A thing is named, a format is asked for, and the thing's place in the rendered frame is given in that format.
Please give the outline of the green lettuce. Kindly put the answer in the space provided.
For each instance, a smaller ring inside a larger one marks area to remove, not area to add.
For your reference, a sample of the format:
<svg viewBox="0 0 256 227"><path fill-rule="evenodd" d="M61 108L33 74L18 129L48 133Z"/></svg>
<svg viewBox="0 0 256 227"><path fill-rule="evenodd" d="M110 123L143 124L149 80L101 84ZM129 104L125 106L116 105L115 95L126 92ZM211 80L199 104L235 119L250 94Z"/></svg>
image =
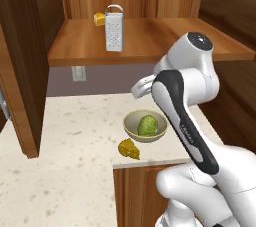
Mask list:
<svg viewBox="0 0 256 227"><path fill-rule="evenodd" d="M158 122L152 115L144 116L137 127L139 136L153 136L158 129Z"/></svg>

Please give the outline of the wooden cabinet door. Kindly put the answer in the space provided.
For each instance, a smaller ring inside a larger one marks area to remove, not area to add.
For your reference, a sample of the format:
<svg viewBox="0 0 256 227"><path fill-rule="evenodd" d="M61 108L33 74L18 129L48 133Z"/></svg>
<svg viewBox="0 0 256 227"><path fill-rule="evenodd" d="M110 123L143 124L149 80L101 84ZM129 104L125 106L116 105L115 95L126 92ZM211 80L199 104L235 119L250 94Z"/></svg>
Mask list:
<svg viewBox="0 0 256 227"><path fill-rule="evenodd" d="M0 86L29 158L39 156L48 73L36 0L0 0Z"/></svg>

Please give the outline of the yellow cheese wedge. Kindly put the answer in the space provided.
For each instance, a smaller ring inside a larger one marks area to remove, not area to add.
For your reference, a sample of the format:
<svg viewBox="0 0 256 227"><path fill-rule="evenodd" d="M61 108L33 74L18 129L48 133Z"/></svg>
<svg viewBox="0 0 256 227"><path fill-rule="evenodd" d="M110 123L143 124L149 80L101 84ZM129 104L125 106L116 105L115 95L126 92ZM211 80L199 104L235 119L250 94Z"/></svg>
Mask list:
<svg viewBox="0 0 256 227"><path fill-rule="evenodd" d="M140 159L140 151L130 138L123 140L118 145L118 151L124 157L130 157L137 160Z"/></svg>

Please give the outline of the yellow cheese block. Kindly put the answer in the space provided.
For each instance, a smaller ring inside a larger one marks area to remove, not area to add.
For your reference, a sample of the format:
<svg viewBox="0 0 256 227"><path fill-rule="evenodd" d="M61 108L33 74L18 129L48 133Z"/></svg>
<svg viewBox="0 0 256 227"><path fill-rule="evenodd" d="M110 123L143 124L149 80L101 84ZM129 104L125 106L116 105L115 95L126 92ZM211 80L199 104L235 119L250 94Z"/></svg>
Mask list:
<svg viewBox="0 0 256 227"><path fill-rule="evenodd" d="M96 13L94 15L94 24L96 26L104 25L105 24L105 15L103 13L100 13L100 12Z"/></svg>

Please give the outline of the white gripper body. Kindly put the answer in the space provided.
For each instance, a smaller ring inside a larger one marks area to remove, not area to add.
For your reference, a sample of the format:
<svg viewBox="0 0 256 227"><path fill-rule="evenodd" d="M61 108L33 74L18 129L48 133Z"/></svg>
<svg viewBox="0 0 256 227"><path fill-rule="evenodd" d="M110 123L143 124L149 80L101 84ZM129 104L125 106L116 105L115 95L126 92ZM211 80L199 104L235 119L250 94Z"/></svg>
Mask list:
<svg viewBox="0 0 256 227"><path fill-rule="evenodd" d="M131 93L135 98L141 98L144 95L147 95L151 92L151 87L154 79L156 78L155 75L149 75L142 79L140 79L132 88Z"/></svg>

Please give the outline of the silver cheese grater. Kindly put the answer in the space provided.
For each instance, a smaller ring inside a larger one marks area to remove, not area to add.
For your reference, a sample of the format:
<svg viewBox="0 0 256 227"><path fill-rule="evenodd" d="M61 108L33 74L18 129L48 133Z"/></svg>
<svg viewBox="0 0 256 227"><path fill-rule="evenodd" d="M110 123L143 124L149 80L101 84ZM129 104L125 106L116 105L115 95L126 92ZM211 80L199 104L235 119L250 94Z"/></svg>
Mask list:
<svg viewBox="0 0 256 227"><path fill-rule="evenodd" d="M111 4L105 10L105 40L107 51L123 51L124 11L120 5Z"/></svg>

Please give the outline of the wooden base cabinet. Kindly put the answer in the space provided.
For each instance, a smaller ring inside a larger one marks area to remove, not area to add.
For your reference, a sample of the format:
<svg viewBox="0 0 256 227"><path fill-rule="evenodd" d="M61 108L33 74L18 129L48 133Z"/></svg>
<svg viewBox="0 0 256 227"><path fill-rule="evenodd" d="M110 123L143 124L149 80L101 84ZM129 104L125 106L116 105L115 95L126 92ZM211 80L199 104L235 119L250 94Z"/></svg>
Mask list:
<svg viewBox="0 0 256 227"><path fill-rule="evenodd" d="M156 188L157 174L174 164L113 170L118 227L155 227L168 200Z"/></svg>

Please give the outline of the white wall outlet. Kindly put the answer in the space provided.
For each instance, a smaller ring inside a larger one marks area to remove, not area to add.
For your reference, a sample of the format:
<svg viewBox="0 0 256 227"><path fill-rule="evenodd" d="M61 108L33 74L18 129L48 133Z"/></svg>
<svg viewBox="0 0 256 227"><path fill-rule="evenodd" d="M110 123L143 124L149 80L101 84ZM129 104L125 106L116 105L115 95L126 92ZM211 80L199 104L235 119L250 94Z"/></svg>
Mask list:
<svg viewBox="0 0 256 227"><path fill-rule="evenodd" d="M80 82L86 80L86 72L84 66L72 66L72 78L74 82Z"/></svg>

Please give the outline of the beige salad bowl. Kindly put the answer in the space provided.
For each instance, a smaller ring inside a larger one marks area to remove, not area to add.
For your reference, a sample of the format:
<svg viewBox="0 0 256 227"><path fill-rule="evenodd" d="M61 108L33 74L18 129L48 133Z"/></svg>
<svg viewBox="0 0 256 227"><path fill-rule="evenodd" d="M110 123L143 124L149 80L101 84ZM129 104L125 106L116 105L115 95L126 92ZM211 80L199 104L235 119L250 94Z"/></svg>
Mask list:
<svg viewBox="0 0 256 227"><path fill-rule="evenodd" d="M139 126L141 119L147 115L151 115L156 119L157 130L154 132L152 136L139 136L137 128ZM151 110L140 109L132 111L124 117L123 127L125 132L135 141L141 143L152 143L154 141L159 140L166 133L168 124L165 117L162 114Z"/></svg>

